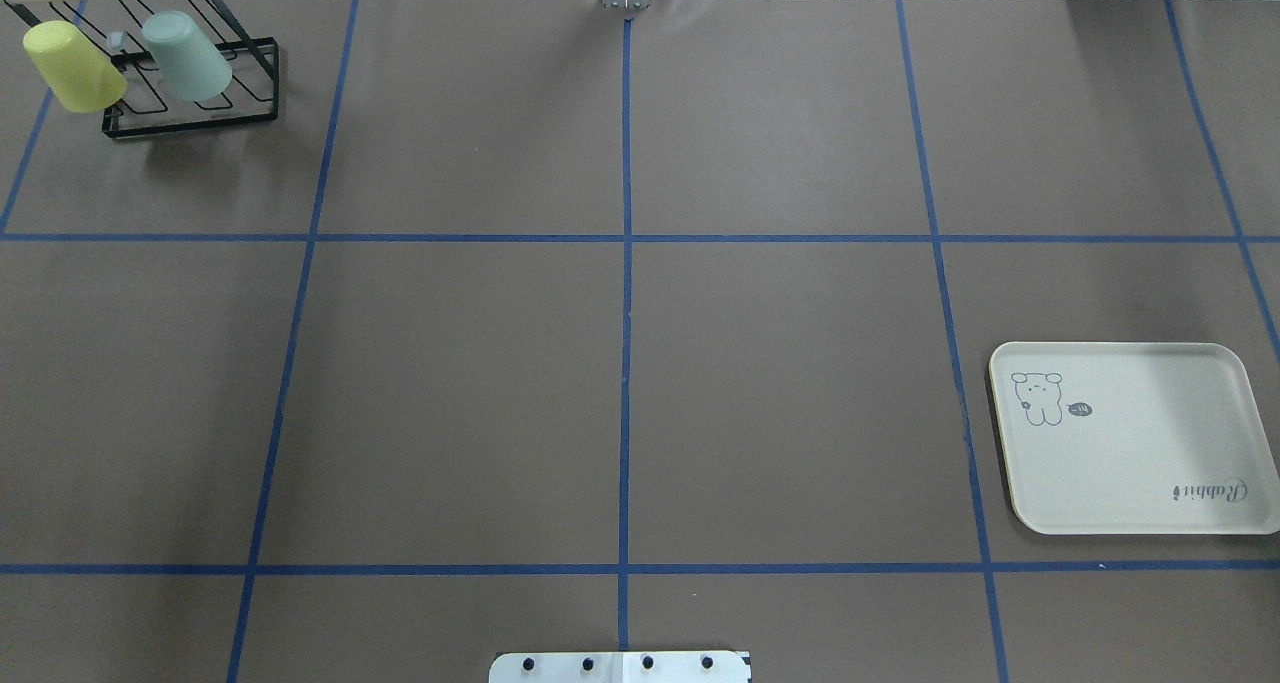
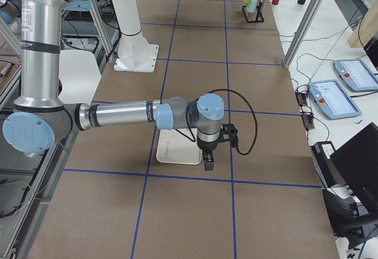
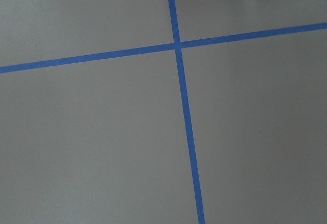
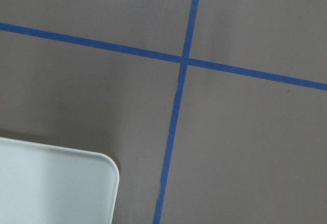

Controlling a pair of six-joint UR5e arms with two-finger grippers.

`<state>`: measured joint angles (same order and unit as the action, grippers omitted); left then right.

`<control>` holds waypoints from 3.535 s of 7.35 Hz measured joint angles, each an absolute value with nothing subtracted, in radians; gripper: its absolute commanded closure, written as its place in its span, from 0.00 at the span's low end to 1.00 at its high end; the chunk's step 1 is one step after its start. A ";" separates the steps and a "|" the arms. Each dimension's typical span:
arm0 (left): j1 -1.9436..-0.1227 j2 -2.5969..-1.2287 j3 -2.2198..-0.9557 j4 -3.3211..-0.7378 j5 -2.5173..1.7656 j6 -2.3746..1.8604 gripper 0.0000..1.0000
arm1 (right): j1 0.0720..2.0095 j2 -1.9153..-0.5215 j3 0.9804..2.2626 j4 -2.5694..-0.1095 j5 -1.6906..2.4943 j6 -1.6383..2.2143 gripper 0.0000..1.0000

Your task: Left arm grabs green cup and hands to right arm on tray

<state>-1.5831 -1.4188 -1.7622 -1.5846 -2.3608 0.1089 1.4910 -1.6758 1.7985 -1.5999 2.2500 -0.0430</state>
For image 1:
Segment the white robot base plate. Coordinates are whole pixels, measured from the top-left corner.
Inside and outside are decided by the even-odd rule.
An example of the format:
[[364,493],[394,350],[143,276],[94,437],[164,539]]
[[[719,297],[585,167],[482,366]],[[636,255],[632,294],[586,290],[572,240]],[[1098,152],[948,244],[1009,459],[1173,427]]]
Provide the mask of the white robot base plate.
[[748,652],[730,650],[502,654],[489,682],[751,682]]

